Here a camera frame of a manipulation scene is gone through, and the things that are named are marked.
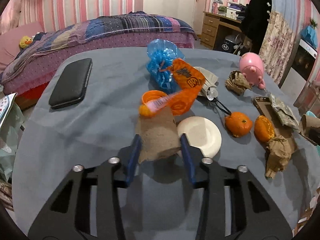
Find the orange plastic snack bag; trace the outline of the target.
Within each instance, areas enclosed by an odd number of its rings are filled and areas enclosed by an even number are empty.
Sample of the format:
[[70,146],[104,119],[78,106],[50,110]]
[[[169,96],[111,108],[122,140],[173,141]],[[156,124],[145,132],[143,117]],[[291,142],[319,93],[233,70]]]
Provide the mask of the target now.
[[182,115],[193,105],[204,85],[204,75],[182,59],[175,59],[168,70],[172,73],[179,90],[140,105],[141,116],[151,118],[165,107],[169,107],[174,116]]

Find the brown paper ball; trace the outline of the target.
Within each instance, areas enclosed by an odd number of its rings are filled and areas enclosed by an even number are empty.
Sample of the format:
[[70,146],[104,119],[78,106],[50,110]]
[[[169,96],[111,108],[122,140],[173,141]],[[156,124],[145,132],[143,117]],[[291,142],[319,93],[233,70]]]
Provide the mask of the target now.
[[238,96],[243,95],[247,89],[252,90],[252,86],[238,70],[234,70],[230,73],[228,79],[225,81],[225,87]]

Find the brown paper wad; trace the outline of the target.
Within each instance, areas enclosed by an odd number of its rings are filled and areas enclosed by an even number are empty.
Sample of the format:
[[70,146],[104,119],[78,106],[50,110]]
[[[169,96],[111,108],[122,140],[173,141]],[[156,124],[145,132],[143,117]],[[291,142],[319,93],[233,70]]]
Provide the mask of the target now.
[[292,155],[289,141],[282,135],[273,137],[268,141],[268,158],[266,160],[266,178],[274,178],[277,172],[286,170]]

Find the blue plastic bag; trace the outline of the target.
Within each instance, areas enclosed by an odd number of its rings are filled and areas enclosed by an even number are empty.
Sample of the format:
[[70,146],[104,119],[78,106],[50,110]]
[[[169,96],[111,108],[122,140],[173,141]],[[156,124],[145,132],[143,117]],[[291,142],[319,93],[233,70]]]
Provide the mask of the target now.
[[172,66],[175,59],[184,60],[185,55],[176,44],[161,39],[155,39],[148,44],[147,55],[150,61],[146,65],[146,69],[160,90],[167,94],[176,92],[177,83],[168,68]]

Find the grey printed snack packet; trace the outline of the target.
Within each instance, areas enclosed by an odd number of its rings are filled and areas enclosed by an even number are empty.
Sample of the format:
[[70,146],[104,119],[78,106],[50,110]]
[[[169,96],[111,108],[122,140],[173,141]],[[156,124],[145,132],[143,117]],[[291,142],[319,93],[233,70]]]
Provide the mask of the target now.
[[299,129],[299,122],[296,119],[292,109],[283,103],[280,98],[275,97],[272,93],[268,93],[268,98],[272,109],[275,111],[280,123],[283,126],[291,127],[292,129]]

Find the white round dish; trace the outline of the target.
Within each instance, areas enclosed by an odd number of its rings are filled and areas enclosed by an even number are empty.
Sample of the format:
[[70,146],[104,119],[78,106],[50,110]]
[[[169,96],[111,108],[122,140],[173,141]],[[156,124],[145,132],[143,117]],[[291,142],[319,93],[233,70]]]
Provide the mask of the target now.
[[177,126],[178,135],[186,135],[190,146],[199,148],[204,157],[214,158],[222,145],[220,130],[212,121],[200,116],[191,116]]

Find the whole orange mandarin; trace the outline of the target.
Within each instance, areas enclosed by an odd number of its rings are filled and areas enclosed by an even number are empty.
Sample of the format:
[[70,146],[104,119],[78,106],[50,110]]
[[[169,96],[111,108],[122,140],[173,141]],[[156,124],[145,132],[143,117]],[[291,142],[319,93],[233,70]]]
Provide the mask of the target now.
[[225,116],[225,127],[236,138],[246,136],[252,126],[253,121],[244,113],[233,112],[231,115]]

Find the grey table cloth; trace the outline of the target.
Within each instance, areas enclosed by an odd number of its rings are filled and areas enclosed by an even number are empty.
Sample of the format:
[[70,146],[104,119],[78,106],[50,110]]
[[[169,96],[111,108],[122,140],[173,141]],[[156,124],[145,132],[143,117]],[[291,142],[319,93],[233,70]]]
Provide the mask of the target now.
[[[64,65],[59,67],[27,121],[12,174],[16,221],[27,233],[61,180],[77,164],[97,166],[131,144],[142,95],[155,88],[146,70],[145,48],[86,51],[68,59],[93,61],[85,98],[52,111],[49,98]],[[254,134],[232,137],[223,114],[206,101],[195,101],[187,116],[202,116],[219,128],[222,145],[215,160],[222,166],[246,165],[295,227],[319,185],[316,148],[295,135],[298,150],[284,172],[265,178],[265,151]],[[127,239],[194,239],[202,191],[193,190],[182,160],[146,163],[127,190],[119,190]]]

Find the half peeled mandarin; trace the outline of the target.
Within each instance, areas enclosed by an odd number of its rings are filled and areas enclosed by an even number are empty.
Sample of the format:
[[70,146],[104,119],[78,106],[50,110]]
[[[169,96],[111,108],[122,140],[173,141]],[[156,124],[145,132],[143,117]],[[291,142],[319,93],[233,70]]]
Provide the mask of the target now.
[[272,122],[264,115],[258,116],[254,123],[254,134],[260,142],[269,142],[275,136]]

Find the brown phone case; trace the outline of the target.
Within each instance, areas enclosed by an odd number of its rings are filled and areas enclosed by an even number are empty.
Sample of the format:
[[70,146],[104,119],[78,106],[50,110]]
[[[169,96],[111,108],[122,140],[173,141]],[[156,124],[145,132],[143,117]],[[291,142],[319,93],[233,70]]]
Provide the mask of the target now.
[[297,150],[297,144],[293,136],[293,129],[289,126],[283,126],[276,112],[271,106],[268,97],[256,96],[253,99],[253,105],[257,108],[261,115],[266,116],[274,126],[275,135],[282,135],[289,142],[292,152]]

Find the black appliance with white top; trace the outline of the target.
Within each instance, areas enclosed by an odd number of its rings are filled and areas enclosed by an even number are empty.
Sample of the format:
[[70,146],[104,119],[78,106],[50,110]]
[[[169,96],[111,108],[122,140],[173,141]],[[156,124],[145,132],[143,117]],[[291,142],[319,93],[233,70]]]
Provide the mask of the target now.
[[304,39],[293,49],[279,83],[281,91],[295,102],[305,87],[317,58],[317,51]]

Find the wooden desk with drawers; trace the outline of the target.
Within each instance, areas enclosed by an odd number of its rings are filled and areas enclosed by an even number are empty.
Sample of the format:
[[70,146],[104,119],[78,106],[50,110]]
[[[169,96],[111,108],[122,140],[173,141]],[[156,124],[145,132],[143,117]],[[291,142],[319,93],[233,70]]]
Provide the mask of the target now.
[[242,55],[248,52],[251,41],[240,29],[241,21],[226,16],[203,12],[203,25],[200,44],[217,51]]

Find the black hanging coat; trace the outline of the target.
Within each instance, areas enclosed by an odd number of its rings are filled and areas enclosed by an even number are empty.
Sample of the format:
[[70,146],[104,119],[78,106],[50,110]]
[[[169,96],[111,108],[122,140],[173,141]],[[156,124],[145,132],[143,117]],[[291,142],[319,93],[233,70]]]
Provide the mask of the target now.
[[250,0],[240,29],[252,41],[252,52],[259,54],[272,10],[272,0]]

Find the yellow duck plush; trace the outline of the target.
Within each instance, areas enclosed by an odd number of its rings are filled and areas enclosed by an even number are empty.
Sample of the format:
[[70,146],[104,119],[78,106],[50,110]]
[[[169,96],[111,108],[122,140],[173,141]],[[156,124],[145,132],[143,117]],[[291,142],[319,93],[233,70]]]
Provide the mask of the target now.
[[19,41],[19,47],[21,49],[27,48],[31,43],[33,42],[33,39],[29,36],[23,36]]

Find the beige drawstring pouch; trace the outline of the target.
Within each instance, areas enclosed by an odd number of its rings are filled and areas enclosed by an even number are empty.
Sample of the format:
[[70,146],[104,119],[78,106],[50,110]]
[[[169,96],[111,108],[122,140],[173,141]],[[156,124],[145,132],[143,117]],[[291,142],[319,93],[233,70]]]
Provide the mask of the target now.
[[215,98],[218,97],[217,92],[217,81],[218,77],[213,74],[212,72],[202,68],[202,67],[195,67],[205,78],[204,84],[198,94],[198,96],[205,97],[209,101],[213,101]]

